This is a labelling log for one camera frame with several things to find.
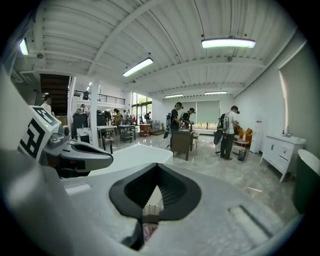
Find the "white cabinet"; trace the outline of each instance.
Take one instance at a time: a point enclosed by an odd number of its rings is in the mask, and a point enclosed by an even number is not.
[[[298,150],[302,149],[305,143],[306,140],[303,138],[267,135],[260,163],[264,159],[273,165],[282,173],[282,182],[286,173],[296,173]]]

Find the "blue bin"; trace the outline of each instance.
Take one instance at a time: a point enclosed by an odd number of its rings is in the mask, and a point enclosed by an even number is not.
[[[246,149],[240,149],[239,150],[239,155],[238,155],[238,160],[239,161],[244,161],[246,158],[247,150]]]

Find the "orange armchair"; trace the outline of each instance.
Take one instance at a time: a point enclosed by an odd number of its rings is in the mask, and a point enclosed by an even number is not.
[[[247,146],[250,146],[251,145],[251,141],[252,141],[252,129],[248,128],[248,129],[246,129],[245,132],[243,132],[243,130],[242,130],[241,133],[239,132],[239,138],[243,139],[244,134],[245,134],[245,140],[249,142],[247,144]]]

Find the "trash can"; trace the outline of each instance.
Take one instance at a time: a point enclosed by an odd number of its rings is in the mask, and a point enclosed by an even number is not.
[[[240,149],[239,150],[239,155],[238,155],[238,160],[239,161],[244,161],[246,158],[247,150],[246,149]]]
[[[320,160],[312,153],[299,149],[297,161],[293,204],[302,214],[320,188]]]

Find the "window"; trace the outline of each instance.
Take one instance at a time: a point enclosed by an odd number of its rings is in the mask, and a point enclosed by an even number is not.
[[[137,123],[139,124],[140,120],[142,120],[145,123],[146,122],[145,114],[151,111],[152,111],[152,98],[133,92],[131,113],[135,116]]]

